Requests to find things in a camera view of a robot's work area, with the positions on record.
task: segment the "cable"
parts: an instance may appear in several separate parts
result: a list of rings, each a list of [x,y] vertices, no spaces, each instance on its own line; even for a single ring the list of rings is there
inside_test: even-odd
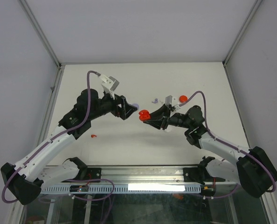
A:
[[[225,197],[232,195],[233,193],[235,193],[237,191],[238,188],[239,188],[239,184],[236,184],[234,189],[231,192],[229,192],[228,194],[222,195],[222,196],[216,196],[216,197],[203,196],[203,195],[198,195],[198,194],[191,194],[191,195],[194,195],[197,197],[202,197],[202,198],[207,198],[207,199],[220,199],[220,198],[225,198]]]
[[[89,116],[89,113],[90,113],[90,106],[91,106],[91,91],[90,91],[90,73],[94,73],[96,74],[97,76],[100,76],[100,74],[96,71],[88,71],[87,73],[87,86],[88,86],[88,106],[87,106],[87,112],[86,112],[86,116],[84,117],[83,121],[75,126],[75,127],[72,127],[68,130],[65,130],[65,131],[62,131],[60,133],[58,133],[57,135],[55,135],[54,137],[52,137],[50,140],[51,142],[53,140],[55,140],[56,138],[58,138],[59,136],[61,136],[62,134],[65,134],[67,132],[70,132],[70,131],[73,131],[79,127],[81,127],[88,119],[88,116]],[[47,145],[49,144],[49,142],[45,142],[33,155],[30,156],[30,158],[28,158],[24,163],[23,165],[26,166],[35,156],[38,155],[39,152],[41,152]],[[2,200],[3,202],[7,203],[7,204],[10,204],[10,203],[14,203],[14,202],[17,202],[18,199],[15,199],[15,200],[12,200],[12,201],[8,201],[6,198],[5,198],[5,193],[6,193],[6,189],[8,188],[10,182],[12,181],[12,179],[16,176],[16,174],[18,174],[18,172],[22,169],[22,167],[19,167],[16,171],[14,171],[14,173],[10,176],[10,178],[7,180],[3,190],[2,190]]]
[[[244,152],[243,150],[239,150],[236,146],[233,146],[232,144],[228,143],[228,142],[225,142],[217,137],[215,137],[209,127],[208,127],[208,123],[207,123],[207,108],[206,108],[206,98],[205,98],[205,94],[202,92],[202,91],[196,91],[187,101],[185,101],[184,103],[182,104],[179,104],[179,106],[184,106],[185,104],[187,104],[193,97],[195,97],[196,94],[200,93],[203,97],[203,101],[204,101],[204,119],[205,119],[205,125],[206,125],[206,128],[207,128],[207,131],[208,131],[208,134],[213,138],[215,139],[216,141],[228,146],[228,147],[231,147],[232,149],[238,151],[238,152],[241,152],[243,153],[244,155],[248,156],[249,158],[251,158],[253,161],[255,161],[257,164],[259,164],[262,169],[267,173],[267,175],[269,176],[269,178],[271,179],[271,182],[272,182],[272,189],[271,190],[267,190],[267,192],[274,192],[276,190],[276,184],[275,184],[275,180],[272,176],[272,174],[270,173],[270,171],[259,161],[257,160],[254,156],[250,155],[249,153],[247,152]]]
[[[104,219],[102,220],[102,222],[101,222],[100,224],[104,224],[105,221],[107,220],[107,218],[108,218],[108,216],[109,216],[109,214],[110,214],[110,212],[111,212],[112,206],[113,206],[113,204],[114,204],[115,196],[113,197],[112,201],[111,201],[111,198],[110,198],[110,197],[109,197],[109,200],[110,200],[109,209],[108,209],[108,211],[107,211],[107,213],[106,213]]]
[[[212,187],[215,188],[215,185],[216,185],[216,178],[213,177],[213,184],[212,184]]]
[[[87,176],[88,176],[90,179],[92,179],[91,174],[88,174]],[[90,180],[90,179],[89,179],[89,180]],[[86,185],[88,185],[89,183],[90,183],[90,182],[87,182]],[[90,184],[91,184],[91,183],[90,183]],[[89,186],[90,186],[90,185],[89,185]]]
[[[103,217],[103,210],[104,210],[105,200],[106,200],[106,199],[103,200],[102,206],[101,206],[100,224],[102,224],[102,222],[103,222],[102,217]]]
[[[108,197],[110,197],[112,195],[112,193],[114,192],[115,190],[115,184],[113,181],[111,180],[108,180],[108,179],[92,179],[92,180],[67,180],[67,181],[70,181],[70,182],[95,182],[95,181],[107,181],[109,183],[111,183],[112,185],[112,190],[111,192],[105,196],[105,197],[102,197],[102,198],[97,198],[97,199],[86,199],[86,198],[81,198],[81,197],[78,197],[76,195],[73,195],[71,194],[74,198],[77,198],[77,199],[80,199],[80,200],[83,200],[83,201],[87,201],[87,202],[93,202],[93,201],[102,201]]]

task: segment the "glass panel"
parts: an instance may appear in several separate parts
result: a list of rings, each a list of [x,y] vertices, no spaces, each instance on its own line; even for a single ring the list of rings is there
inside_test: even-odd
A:
[[[217,186],[228,193],[233,185]],[[99,199],[103,194],[78,195]],[[71,196],[45,195],[25,206],[25,224],[267,224],[260,199],[242,189],[223,199],[190,194],[114,194],[87,202]]]

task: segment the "metal frame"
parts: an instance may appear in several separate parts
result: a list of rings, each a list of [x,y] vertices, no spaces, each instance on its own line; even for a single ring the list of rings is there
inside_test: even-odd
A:
[[[115,191],[114,194],[171,194],[171,192],[158,192],[158,191],[128,191],[127,187],[129,183],[162,183],[162,184],[173,184],[173,185],[185,185],[184,192],[173,192],[173,193],[181,193],[181,194],[198,194],[201,191],[201,186],[197,182],[184,182],[183,168],[196,167],[196,165],[192,166],[100,166],[102,169],[101,177],[105,179],[113,180],[115,183]],[[55,186],[49,187],[42,191],[42,194],[48,195],[64,195],[69,194],[70,187],[73,185],[83,185],[83,183],[60,183]],[[227,185],[235,185],[234,182],[217,182],[217,186],[227,186]],[[73,194],[108,194],[112,188],[111,184],[106,182],[94,182],[91,183],[89,192],[74,192]],[[55,204],[59,204],[62,198],[57,197],[55,200]],[[235,208],[234,204],[230,206],[230,202],[226,201],[226,206],[228,209],[228,219],[231,221],[231,224],[236,224],[236,222],[232,222],[232,220],[236,220]],[[89,223],[90,221],[90,209],[91,202],[87,202],[84,223]],[[51,222],[47,222],[48,224],[55,223],[54,216],[57,212],[57,207],[54,204],[51,204],[48,210],[48,220]]]
[[[54,208],[55,208],[55,199],[50,200],[51,204],[49,205],[48,214],[46,218],[46,224],[51,224],[51,219],[53,217]]]
[[[44,119],[43,119],[43,123],[42,123],[42,128],[41,128],[40,134],[37,137],[37,141],[36,141],[36,145],[38,145],[40,142],[42,142],[42,140],[44,140],[46,138],[46,136],[48,134],[48,127],[49,127],[51,117],[52,117],[52,114],[53,114],[53,110],[54,110],[54,107],[55,107],[55,101],[56,101],[57,94],[58,94],[58,91],[59,91],[64,66],[61,66],[61,63],[60,63],[58,57],[56,56],[55,52],[53,51],[48,39],[46,38],[46,36],[45,36],[45,34],[44,34],[44,32],[41,28],[41,26],[39,25],[37,19],[35,18],[29,4],[27,3],[27,0],[18,0],[18,2],[20,3],[22,9],[26,13],[26,16],[28,17],[29,21],[31,22],[34,30],[38,34],[38,37],[40,38],[43,46],[45,47],[45,49],[49,53],[49,55],[52,58],[52,60],[54,61],[55,65],[57,66],[57,73],[56,73],[56,76],[55,76],[55,82],[54,82],[54,85],[51,86],[52,91],[51,91],[51,94],[50,94],[50,97],[49,97],[49,100],[48,100],[46,113],[44,115]],[[229,76],[228,76],[227,64],[228,64],[229,60],[231,59],[231,56],[235,52],[237,46],[239,45],[243,35],[245,34],[245,32],[246,32],[246,30],[247,30],[247,28],[248,28],[248,26],[251,22],[251,20],[253,19],[254,15],[256,14],[256,12],[258,11],[258,9],[259,9],[259,7],[261,6],[262,3],[263,3],[263,0],[256,0],[255,1],[255,3],[252,6],[247,18],[245,19],[245,21],[243,23],[241,29],[239,30],[239,32],[237,34],[237,37],[235,38],[235,41],[233,42],[233,45],[231,46],[225,60],[223,61],[225,72],[227,74],[227,78],[228,78],[228,81],[229,81],[230,88],[232,90],[232,94],[233,94],[233,97],[234,97],[234,100],[235,100],[235,103],[236,103],[236,107],[237,107],[239,116],[240,116],[240,110],[239,110],[238,104],[236,102],[236,97],[235,97],[235,93],[234,93],[233,88],[232,88],[231,81],[230,81]],[[174,169],[182,169],[183,168],[182,166],[169,166],[169,168],[171,168],[171,167],[173,167]],[[103,167],[103,172],[104,172],[103,177],[117,180],[117,178],[120,178],[122,176],[114,175],[113,173],[111,173],[111,169],[119,170],[120,168],[122,168],[122,167]],[[137,181],[143,181],[144,177],[139,176],[139,175],[137,175],[137,176],[136,175],[131,175],[131,172],[134,172],[134,170],[138,169],[138,167],[128,167],[128,168],[129,168],[130,173],[128,174],[127,177],[132,176],[134,179],[137,178]],[[151,174],[148,175],[148,178],[149,178],[148,181],[151,181],[152,178],[153,178],[153,180],[156,180],[156,178],[158,178],[158,176],[156,177],[155,175],[153,175],[153,176],[150,176],[150,175]],[[165,183],[172,183],[172,184],[177,183],[177,182],[175,182],[175,179],[171,179],[171,178],[176,178],[175,175],[170,175],[168,173],[166,173],[166,174],[163,173],[162,175],[166,175],[166,177],[162,179],[162,181],[164,181]],[[225,183],[220,182],[220,183],[216,183],[216,184],[231,184],[231,183],[230,182],[225,182]],[[268,219],[269,219],[270,223],[271,224],[277,224],[277,202],[276,202],[276,199],[274,197],[274,194],[273,193],[264,194],[262,196],[262,202],[265,205],[266,214],[268,215]],[[7,219],[6,219],[6,223],[7,224],[19,223],[22,212],[23,212],[23,206],[20,203],[13,203],[10,207],[10,211],[9,211]]]
[[[235,209],[235,205],[234,205],[234,200],[233,197],[230,195],[228,197],[228,201],[227,201],[230,213],[232,214],[232,224],[239,224],[238,222],[238,218],[237,218],[237,214],[236,214],[236,209]]]
[[[58,68],[60,68],[61,63],[59,62],[58,57],[55,55],[54,50],[52,49],[48,39],[46,38],[44,32],[42,31],[41,26],[39,25],[37,19],[35,18],[29,4],[27,3],[26,0],[18,0],[18,2],[20,3],[21,8],[23,9],[23,11],[26,13],[27,18],[31,22],[31,24],[32,24],[34,30],[36,31],[39,39],[41,40],[43,46],[45,47],[45,49],[49,53],[50,57],[53,59],[56,66]]]
[[[232,44],[223,64],[226,65],[228,64],[231,56],[233,55],[234,51],[236,50],[237,46],[239,45],[243,35],[245,34],[247,27],[249,26],[250,22],[252,21],[252,19],[254,18],[256,12],[258,11],[259,7],[261,6],[261,4],[263,3],[264,0],[256,0],[254,5],[252,6],[249,14],[247,15],[242,27],[240,28],[237,37],[234,40],[234,43]]]

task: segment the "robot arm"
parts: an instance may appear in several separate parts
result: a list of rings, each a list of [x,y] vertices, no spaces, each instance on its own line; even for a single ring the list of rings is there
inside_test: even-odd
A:
[[[189,173],[192,180],[205,184],[204,181],[210,177],[221,177],[240,184],[253,197],[260,197],[273,185],[273,180],[277,181],[277,171],[263,149],[249,149],[216,137],[208,130],[201,108],[197,105],[185,114],[177,113],[179,108],[176,99],[168,96],[161,108],[151,114],[142,110],[139,118],[157,129],[165,130],[169,125],[186,128],[184,135],[191,145],[224,158],[221,161],[214,157],[204,157],[198,169]]]
[[[84,123],[88,108],[87,89],[82,91],[73,109],[64,115],[59,121],[59,125],[46,140],[14,165],[6,163],[2,166],[1,172],[5,184],[16,172],[10,180],[8,189],[23,205],[36,199],[42,189],[67,179],[81,180],[87,175],[87,165],[77,157],[67,159],[60,166],[47,170],[44,168],[65,147],[91,128],[92,120],[107,113],[112,113],[115,117],[125,120],[137,110],[136,107],[127,103],[124,96],[114,94],[114,90],[119,84],[116,79],[102,74],[98,74],[98,76],[103,81],[104,96],[99,99],[98,92],[90,89],[90,113]]]

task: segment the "small purple object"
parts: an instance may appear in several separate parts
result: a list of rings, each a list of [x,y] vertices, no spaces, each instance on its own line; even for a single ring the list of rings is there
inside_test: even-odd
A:
[[[158,99],[156,98],[154,101],[152,101],[152,103],[154,104],[158,103]]]
[[[132,104],[132,106],[135,106],[137,109],[139,109],[139,105],[138,104]]]

